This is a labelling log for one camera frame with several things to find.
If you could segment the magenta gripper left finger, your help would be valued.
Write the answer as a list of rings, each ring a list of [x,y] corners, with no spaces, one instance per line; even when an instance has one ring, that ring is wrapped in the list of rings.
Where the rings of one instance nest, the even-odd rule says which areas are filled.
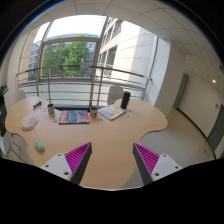
[[[42,169],[79,185],[91,154],[92,145],[86,143],[66,154],[57,153],[42,166]]]

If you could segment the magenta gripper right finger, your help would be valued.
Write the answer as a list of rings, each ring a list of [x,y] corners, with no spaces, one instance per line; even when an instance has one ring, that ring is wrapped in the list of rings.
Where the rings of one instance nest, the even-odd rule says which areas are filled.
[[[133,144],[133,155],[144,185],[182,169],[169,155],[159,155],[137,143]]]

